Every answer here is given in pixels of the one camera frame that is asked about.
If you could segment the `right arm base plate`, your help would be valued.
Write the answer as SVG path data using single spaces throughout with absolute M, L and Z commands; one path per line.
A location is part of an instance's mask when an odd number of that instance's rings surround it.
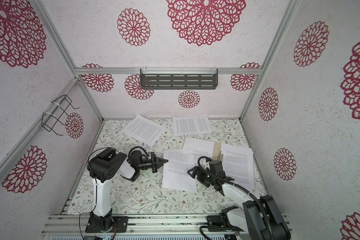
M 240 230 L 240 228 L 231 225 L 228 220 L 227 213 L 232 210 L 240 210 L 240 208 L 237 206 L 233 206 L 233 207 L 229 207 L 229 208 L 225 208 L 225 209 L 221 210 L 219 215 L 208 215 L 206 217 L 207 225 L 209 227 L 220 227 L 227 231 L 229 228 Z

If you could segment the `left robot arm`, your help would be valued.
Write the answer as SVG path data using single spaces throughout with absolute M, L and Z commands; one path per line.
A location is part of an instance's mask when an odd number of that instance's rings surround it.
M 151 170 L 156 173 L 169 161 L 155 152 L 147 152 L 143 147 L 133 147 L 128 154 L 119 152 L 112 147 L 95 150 L 95 156 L 90 155 L 87 170 L 93 180 L 94 207 L 91 218 L 104 219 L 112 213 L 110 194 L 111 183 L 116 174 L 134 182 L 140 176 L 140 171 Z

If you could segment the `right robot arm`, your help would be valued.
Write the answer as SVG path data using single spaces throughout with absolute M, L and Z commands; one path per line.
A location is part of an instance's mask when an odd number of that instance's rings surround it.
M 237 206 L 221 210 L 218 216 L 207 217 L 207 225 L 199 227 L 200 233 L 210 239 L 210 232 L 245 232 L 251 240 L 290 240 L 291 232 L 277 204 L 270 195 L 257 198 L 244 187 L 227 177 L 222 167 L 214 170 L 193 167 L 187 171 L 193 179 L 203 185 L 213 186 L 222 195 L 236 202 Z

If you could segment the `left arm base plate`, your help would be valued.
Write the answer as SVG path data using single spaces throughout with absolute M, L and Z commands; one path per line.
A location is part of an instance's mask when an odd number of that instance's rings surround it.
M 125 233 L 128 226 L 129 217 L 113 217 L 112 211 L 104 217 L 100 217 L 90 212 L 90 218 L 85 229 L 86 233 Z

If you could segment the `beige paper folder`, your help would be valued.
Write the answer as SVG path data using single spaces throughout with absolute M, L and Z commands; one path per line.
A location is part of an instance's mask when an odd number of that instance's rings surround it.
M 219 150 L 221 149 L 221 145 L 224 143 L 214 142 L 214 148 L 213 148 L 213 160 L 217 160 Z

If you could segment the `white printed paper sheet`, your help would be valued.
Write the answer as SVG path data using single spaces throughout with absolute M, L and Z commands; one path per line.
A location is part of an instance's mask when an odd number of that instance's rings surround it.
M 200 157 L 213 157 L 214 142 L 186 137 L 182 149 L 190 157 L 190 167 L 197 166 Z
M 250 148 L 222 144 L 225 174 L 250 192 L 255 190 L 253 151 Z

